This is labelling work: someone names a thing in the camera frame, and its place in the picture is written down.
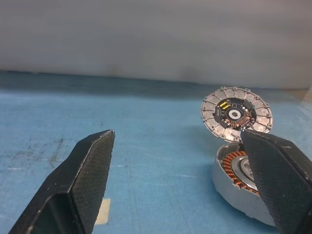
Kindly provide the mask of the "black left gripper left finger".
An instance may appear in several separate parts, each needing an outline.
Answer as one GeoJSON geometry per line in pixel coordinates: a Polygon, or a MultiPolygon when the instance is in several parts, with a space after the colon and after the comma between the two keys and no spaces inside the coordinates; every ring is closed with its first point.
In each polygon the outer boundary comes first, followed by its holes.
{"type": "Polygon", "coordinates": [[[108,179],[114,130],[80,140],[44,180],[8,234],[91,234],[108,179]]]}

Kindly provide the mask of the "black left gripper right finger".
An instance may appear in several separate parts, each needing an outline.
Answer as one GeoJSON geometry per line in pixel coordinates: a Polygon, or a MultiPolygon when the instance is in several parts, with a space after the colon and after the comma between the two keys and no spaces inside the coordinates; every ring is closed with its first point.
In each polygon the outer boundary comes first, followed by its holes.
{"type": "Polygon", "coordinates": [[[280,234],[312,234],[312,161],[291,141],[241,132],[259,195],[280,234]]]}

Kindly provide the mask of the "silver motor stator copper coils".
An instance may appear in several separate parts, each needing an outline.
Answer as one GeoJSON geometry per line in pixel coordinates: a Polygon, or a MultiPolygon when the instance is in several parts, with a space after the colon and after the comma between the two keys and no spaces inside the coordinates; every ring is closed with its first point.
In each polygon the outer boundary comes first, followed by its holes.
{"type": "Polygon", "coordinates": [[[268,208],[259,195],[242,143],[222,145],[212,168],[216,191],[235,209],[266,225],[275,226],[268,208]]]}

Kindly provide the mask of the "white motor stator disc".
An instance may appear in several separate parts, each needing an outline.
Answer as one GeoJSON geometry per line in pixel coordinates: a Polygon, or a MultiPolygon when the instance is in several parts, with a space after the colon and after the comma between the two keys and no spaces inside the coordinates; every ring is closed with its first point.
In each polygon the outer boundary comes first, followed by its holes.
{"type": "Polygon", "coordinates": [[[273,126],[270,105],[247,88],[221,87],[203,99],[205,127],[227,142],[240,142],[246,129],[267,133],[273,126]]]}

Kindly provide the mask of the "beige tape piece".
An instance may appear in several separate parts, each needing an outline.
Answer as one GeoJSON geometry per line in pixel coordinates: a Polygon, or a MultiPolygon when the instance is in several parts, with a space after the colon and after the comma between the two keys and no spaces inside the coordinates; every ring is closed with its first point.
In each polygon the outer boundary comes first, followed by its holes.
{"type": "Polygon", "coordinates": [[[105,198],[102,200],[95,225],[105,225],[108,222],[110,212],[111,199],[105,198]]]}

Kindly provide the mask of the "blue plastic table cover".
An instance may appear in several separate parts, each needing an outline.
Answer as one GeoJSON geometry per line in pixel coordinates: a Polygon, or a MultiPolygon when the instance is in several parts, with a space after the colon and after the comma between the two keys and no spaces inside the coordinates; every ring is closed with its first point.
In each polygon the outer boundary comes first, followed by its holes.
{"type": "Polygon", "coordinates": [[[215,191],[221,139],[200,106],[216,86],[126,78],[0,72],[0,234],[86,136],[116,138],[94,234],[277,234],[215,191]]]}

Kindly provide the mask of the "white backdrop board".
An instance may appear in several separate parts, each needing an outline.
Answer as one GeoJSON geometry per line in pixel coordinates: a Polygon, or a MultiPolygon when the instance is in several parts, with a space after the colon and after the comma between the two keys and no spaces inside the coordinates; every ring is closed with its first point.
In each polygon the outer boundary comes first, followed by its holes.
{"type": "Polygon", "coordinates": [[[0,70],[312,86],[312,0],[0,0],[0,70]]]}

